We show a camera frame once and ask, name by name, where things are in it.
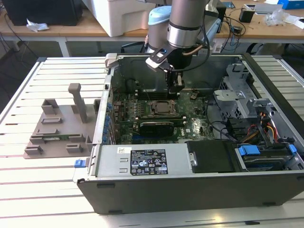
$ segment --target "blue latch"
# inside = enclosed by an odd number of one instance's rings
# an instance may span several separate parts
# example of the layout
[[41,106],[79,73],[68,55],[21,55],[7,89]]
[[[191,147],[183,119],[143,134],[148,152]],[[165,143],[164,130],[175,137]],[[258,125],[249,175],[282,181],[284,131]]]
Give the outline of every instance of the blue latch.
[[81,159],[76,160],[74,163],[74,168],[85,168],[86,167],[85,162],[86,162],[85,160],[81,160]]
[[296,147],[292,144],[290,144],[288,147],[289,147],[291,153],[293,153],[293,155],[294,155],[296,153]]
[[241,156],[244,155],[260,155],[261,152],[258,150],[258,147],[255,145],[243,145],[238,149]]

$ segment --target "label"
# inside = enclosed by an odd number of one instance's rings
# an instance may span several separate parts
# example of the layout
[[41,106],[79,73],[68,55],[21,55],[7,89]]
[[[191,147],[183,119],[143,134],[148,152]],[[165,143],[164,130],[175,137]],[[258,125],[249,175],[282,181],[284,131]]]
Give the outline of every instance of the label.
[[131,153],[132,147],[117,147],[117,153]]
[[43,140],[44,140],[44,141],[59,141],[60,138],[57,138],[57,137],[53,137],[53,138],[44,138]]
[[166,151],[163,149],[131,151],[130,165],[133,176],[168,174]]

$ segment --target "power supply label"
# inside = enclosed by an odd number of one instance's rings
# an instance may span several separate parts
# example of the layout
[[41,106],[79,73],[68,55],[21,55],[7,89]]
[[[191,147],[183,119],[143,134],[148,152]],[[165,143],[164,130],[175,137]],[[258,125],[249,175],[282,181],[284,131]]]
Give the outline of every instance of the power supply label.
[[130,173],[136,175],[168,174],[165,150],[131,151]]

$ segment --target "motherboard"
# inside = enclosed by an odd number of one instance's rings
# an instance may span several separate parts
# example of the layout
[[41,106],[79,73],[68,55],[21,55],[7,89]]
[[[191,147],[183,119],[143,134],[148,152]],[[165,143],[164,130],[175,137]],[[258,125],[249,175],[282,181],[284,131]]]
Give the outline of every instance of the motherboard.
[[138,94],[114,93],[116,144],[185,143],[213,140],[206,120],[206,98],[195,91],[177,100],[139,99]]

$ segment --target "wooden desk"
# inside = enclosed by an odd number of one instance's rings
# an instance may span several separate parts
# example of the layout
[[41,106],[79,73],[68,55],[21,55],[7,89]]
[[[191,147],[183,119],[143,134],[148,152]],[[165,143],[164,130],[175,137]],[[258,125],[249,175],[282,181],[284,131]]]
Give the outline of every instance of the wooden desk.
[[[242,8],[246,3],[255,3],[251,0],[236,0],[234,4],[236,9]],[[287,10],[288,13],[295,16],[304,16],[304,9]],[[238,19],[240,10],[231,13],[230,17]],[[5,40],[19,41],[19,39],[9,29],[4,20],[5,12],[0,16],[0,32]],[[286,24],[285,26],[268,27],[264,22],[265,16],[254,15],[251,23],[245,23],[246,34],[242,36],[239,42],[243,43],[303,43],[304,31],[295,25]],[[62,55],[69,57],[69,50],[66,42],[68,41],[143,41],[147,35],[147,30],[139,29],[124,33],[119,37],[109,37],[105,30],[100,26],[90,11],[84,10],[83,17],[77,26],[49,26],[50,29],[38,33],[30,31],[25,26],[13,26],[12,29],[24,41],[56,41],[59,43]],[[216,35],[216,44],[222,44],[229,36],[229,28],[226,23],[222,30]]]
[[[236,9],[240,9],[244,6],[244,4],[247,4],[251,2],[252,4],[263,4],[263,2],[253,2],[248,0],[237,0],[233,1],[233,3],[236,6]],[[240,15],[240,10],[236,10],[231,12],[231,9],[228,9],[226,11],[226,15],[237,19]],[[304,17],[304,9],[296,9],[296,10],[286,10],[287,13],[290,15],[298,16],[298,17]],[[273,40],[277,40],[277,42],[274,43],[285,43],[285,42],[296,42],[295,40],[299,39],[302,40],[302,43],[304,42],[304,30],[300,29],[299,27],[288,24],[286,25],[278,25],[278,26],[267,26],[264,22],[265,16],[262,15],[253,15],[251,23],[243,23],[246,26],[246,33],[242,36],[242,39],[247,39],[247,41],[250,40],[263,40],[265,43],[269,42],[272,43]],[[237,22],[232,22],[233,25],[240,25]],[[221,33],[216,35],[216,38],[227,38],[229,34],[229,28],[226,23],[224,23]]]

